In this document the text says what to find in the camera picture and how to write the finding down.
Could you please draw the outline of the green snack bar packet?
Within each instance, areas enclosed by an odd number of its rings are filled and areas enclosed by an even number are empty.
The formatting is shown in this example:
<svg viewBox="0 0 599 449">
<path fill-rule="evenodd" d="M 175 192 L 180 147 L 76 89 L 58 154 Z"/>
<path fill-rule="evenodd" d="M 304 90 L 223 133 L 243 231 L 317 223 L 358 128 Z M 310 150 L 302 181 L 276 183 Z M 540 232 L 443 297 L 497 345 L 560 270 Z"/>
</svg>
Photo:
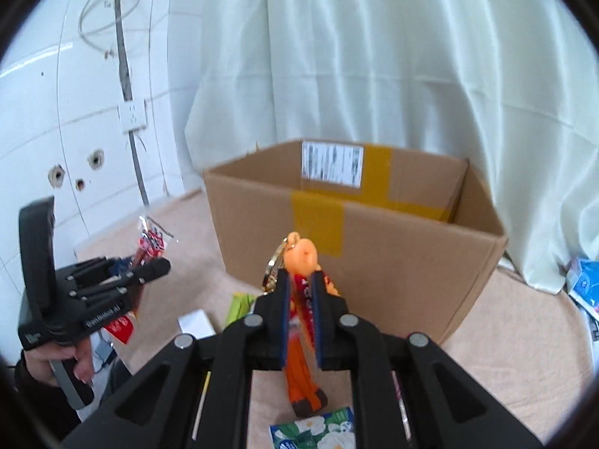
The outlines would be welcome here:
<svg viewBox="0 0 599 449">
<path fill-rule="evenodd" d="M 243 319 L 254 311 L 256 295 L 235 292 L 227 312 L 224 327 L 227 329 L 234 322 Z"/>
</svg>

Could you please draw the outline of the red sausage snack packet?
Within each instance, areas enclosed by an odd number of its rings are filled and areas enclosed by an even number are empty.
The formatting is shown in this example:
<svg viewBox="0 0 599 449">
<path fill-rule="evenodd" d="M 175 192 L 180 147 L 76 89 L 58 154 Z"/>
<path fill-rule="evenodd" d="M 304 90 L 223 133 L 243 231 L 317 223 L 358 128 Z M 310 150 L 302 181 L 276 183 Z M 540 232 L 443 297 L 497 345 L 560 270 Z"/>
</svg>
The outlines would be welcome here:
<svg viewBox="0 0 599 449">
<path fill-rule="evenodd" d="M 124 260 L 119 260 L 118 263 L 116 263 L 116 270 L 118 273 L 127 273 L 128 271 L 137 268 L 137 266 L 144 266 L 152 260 L 159 259 L 164 255 L 164 252 L 167 249 L 167 243 L 174 238 L 170 232 L 165 230 L 164 227 L 150 216 L 140 216 L 139 222 L 137 249 L 133 256 L 127 257 L 127 259 Z M 112 338 L 117 339 L 117 341 L 123 345 L 127 345 L 134 333 L 133 320 L 136 318 L 140 299 L 141 292 L 134 295 L 134 306 L 132 311 L 112 321 L 106 327 L 106 331 Z"/>
</svg>

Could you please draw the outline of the orange beaded toy keychain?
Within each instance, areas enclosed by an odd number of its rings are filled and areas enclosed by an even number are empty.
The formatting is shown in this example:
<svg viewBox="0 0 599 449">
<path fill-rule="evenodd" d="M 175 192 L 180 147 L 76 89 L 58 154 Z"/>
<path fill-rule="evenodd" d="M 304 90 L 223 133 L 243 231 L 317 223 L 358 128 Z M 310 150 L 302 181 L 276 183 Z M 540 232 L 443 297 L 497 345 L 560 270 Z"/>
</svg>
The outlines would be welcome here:
<svg viewBox="0 0 599 449">
<path fill-rule="evenodd" d="M 296 231 L 289 233 L 275 250 L 267 263 L 262 288 L 269 293 L 276 288 L 279 269 L 284 269 L 291 276 L 291 317 L 296 318 L 304 331 L 305 337 L 315 348 L 315 327 L 313 311 L 313 295 L 308 278 L 313 273 L 321 273 L 326 291 L 339 296 L 330 277 L 323 272 L 318 262 L 318 250 L 311 239 L 301 237 Z"/>
</svg>

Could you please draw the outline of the pink wafer packet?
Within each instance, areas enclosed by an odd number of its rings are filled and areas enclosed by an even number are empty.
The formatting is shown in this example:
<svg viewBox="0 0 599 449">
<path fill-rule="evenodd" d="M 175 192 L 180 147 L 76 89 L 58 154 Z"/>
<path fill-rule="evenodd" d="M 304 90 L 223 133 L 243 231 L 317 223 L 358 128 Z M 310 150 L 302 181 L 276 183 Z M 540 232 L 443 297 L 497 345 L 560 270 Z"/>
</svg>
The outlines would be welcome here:
<svg viewBox="0 0 599 449">
<path fill-rule="evenodd" d="M 406 409 L 404 399 L 402 396 L 399 378 L 395 371 L 392 371 L 391 375 L 392 375 L 393 384 L 394 384 L 394 388 L 395 388 L 395 392 L 396 392 L 397 402 L 398 402 L 398 406 L 399 406 L 399 412 L 400 412 L 401 419 L 402 419 L 402 424 L 403 424 L 406 441 L 408 443 L 408 446 L 411 446 L 411 444 L 412 444 L 411 427 L 410 427 L 410 423 L 409 423 L 409 419 L 408 419 L 408 415 L 407 415 L 407 409 Z"/>
</svg>

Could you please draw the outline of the white charger plug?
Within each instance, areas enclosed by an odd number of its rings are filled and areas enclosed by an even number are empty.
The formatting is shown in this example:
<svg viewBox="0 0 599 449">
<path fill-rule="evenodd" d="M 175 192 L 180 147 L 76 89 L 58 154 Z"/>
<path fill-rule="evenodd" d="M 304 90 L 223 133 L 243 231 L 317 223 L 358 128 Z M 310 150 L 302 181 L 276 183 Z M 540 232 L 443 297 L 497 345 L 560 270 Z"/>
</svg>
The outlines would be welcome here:
<svg viewBox="0 0 599 449">
<path fill-rule="evenodd" d="M 188 333 L 188 335 L 194 336 L 195 339 L 205 339 L 206 337 L 216 335 L 216 330 L 208 315 L 202 309 L 197 309 L 180 316 L 178 324 L 181 333 Z"/>
</svg>

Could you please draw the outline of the orange snack bar packet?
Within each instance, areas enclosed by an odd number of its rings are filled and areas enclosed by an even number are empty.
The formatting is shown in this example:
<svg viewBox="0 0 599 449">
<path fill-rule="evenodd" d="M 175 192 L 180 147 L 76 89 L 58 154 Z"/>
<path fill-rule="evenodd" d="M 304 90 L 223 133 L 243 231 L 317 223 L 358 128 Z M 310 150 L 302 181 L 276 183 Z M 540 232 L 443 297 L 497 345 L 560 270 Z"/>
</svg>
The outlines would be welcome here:
<svg viewBox="0 0 599 449">
<path fill-rule="evenodd" d="M 288 399 L 296 416 L 309 418 L 328 406 L 327 395 L 312 378 L 298 336 L 293 336 L 288 341 L 283 373 L 286 379 Z"/>
</svg>

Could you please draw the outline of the floral tissue pack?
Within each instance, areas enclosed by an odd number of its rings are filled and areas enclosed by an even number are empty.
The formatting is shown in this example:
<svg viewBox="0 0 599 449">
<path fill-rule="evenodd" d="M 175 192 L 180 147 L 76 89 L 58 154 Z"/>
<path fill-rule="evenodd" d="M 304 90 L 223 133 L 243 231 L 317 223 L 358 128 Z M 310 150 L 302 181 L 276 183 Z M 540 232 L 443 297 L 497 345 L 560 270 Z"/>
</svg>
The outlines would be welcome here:
<svg viewBox="0 0 599 449">
<path fill-rule="evenodd" d="M 354 415 L 350 407 L 269 428 L 277 449 L 354 449 Z"/>
</svg>

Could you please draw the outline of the brown cardboard box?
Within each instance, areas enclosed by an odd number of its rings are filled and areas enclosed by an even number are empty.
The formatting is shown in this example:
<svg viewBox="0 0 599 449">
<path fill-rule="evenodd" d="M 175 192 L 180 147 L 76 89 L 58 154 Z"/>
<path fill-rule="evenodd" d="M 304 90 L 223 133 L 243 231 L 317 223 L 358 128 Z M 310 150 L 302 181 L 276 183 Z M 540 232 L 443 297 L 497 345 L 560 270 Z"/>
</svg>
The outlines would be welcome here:
<svg viewBox="0 0 599 449">
<path fill-rule="evenodd" d="M 508 242 L 484 181 L 451 156 L 291 141 L 207 169 L 204 183 L 227 273 L 259 285 L 297 232 L 350 310 L 395 336 L 449 339 Z"/>
</svg>

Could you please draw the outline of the blue plastic bag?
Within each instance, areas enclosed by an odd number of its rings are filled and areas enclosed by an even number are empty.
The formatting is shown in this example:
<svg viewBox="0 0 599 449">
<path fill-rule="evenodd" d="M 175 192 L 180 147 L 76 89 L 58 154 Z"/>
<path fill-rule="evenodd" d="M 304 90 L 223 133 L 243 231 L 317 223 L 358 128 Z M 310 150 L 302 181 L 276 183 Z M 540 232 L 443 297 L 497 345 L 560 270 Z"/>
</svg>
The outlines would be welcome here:
<svg viewBox="0 0 599 449">
<path fill-rule="evenodd" d="M 576 257 L 566 273 L 566 293 L 590 318 L 591 339 L 598 342 L 598 262 Z"/>
</svg>

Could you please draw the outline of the white wall socket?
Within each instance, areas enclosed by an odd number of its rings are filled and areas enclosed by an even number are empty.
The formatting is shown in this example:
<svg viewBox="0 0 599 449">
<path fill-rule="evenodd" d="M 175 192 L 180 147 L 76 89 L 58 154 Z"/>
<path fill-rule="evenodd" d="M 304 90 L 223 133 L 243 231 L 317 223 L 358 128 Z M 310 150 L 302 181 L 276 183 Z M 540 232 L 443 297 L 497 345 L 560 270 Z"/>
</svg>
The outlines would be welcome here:
<svg viewBox="0 0 599 449">
<path fill-rule="evenodd" d="M 120 103 L 118 114 L 123 134 L 143 130 L 148 125 L 144 100 L 127 100 Z"/>
</svg>

